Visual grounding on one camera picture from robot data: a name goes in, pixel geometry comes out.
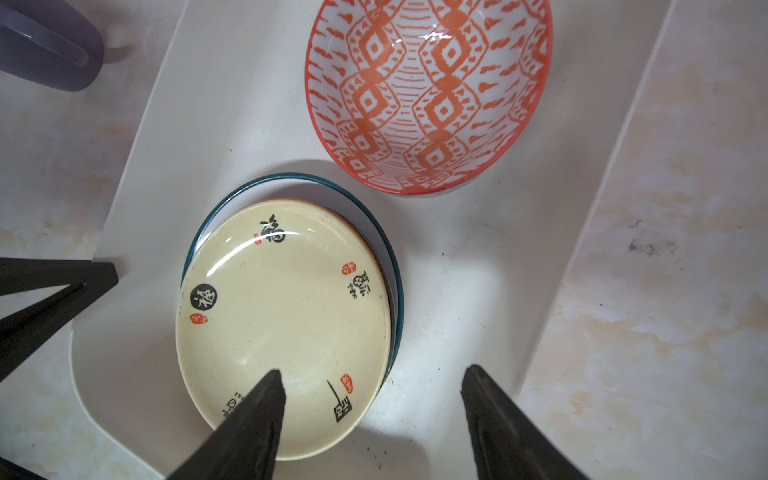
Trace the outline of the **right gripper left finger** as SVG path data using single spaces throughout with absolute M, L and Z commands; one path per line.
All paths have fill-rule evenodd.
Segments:
M 169 476 L 171 479 L 273 477 L 286 393 L 277 369 L 255 385 L 227 419 Z

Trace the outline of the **white plastic bin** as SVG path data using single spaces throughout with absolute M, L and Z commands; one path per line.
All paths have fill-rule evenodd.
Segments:
M 553 61 L 527 128 L 450 191 L 397 197 L 354 181 L 311 125 L 304 61 L 316 1 L 190 1 L 140 122 L 95 256 L 119 283 L 73 322 L 71 368 L 92 421 L 160 475 L 209 426 L 183 385 L 174 317 L 205 216 L 236 187 L 307 171 L 350 190 L 404 280 L 394 368 L 362 424 L 279 479 L 472 479 L 460 396 L 483 366 L 522 386 L 668 19 L 668 1 L 556 1 Z

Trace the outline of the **lavender ceramic mug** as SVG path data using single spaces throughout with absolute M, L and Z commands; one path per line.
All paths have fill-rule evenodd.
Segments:
M 53 89 L 78 92 L 104 60 L 97 28 L 65 1 L 1 3 L 1 70 Z

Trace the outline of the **white plate green emblem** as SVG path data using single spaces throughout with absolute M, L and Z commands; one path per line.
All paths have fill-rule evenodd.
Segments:
M 206 216 L 187 252 L 182 272 L 186 273 L 196 254 L 224 220 L 261 201 L 290 198 L 324 207 L 346 220 L 366 241 L 385 280 L 392 315 L 392 341 L 388 370 L 395 364 L 402 341 L 405 295 L 399 262 L 382 225 L 370 209 L 352 192 L 326 178 L 298 172 L 284 172 L 250 180 L 227 194 Z

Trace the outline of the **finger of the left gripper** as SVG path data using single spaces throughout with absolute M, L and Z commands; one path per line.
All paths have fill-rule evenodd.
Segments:
M 7 378 L 67 322 L 119 282 L 111 262 L 1 259 L 3 296 L 58 287 L 60 290 L 1 319 L 1 377 Z

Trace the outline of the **cream plate black calligraphy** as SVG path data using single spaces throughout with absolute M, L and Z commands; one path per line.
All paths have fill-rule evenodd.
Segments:
M 337 214 L 263 201 L 204 241 L 181 287 L 175 327 L 187 391 L 219 427 L 278 370 L 286 394 L 277 457 L 339 443 L 384 382 L 393 340 L 386 283 L 371 249 Z

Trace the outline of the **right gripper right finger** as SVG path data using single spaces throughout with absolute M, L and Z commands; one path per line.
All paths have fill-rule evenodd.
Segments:
M 480 480 L 587 479 L 481 366 L 467 368 L 461 396 Z

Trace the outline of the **orange patterned bowl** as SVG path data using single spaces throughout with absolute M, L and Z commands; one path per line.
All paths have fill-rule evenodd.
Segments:
M 546 1 L 326 1 L 305 61 L 316 134 L 373 189 L 421 196 L 458 187 L 532 119 L 553 33 Z

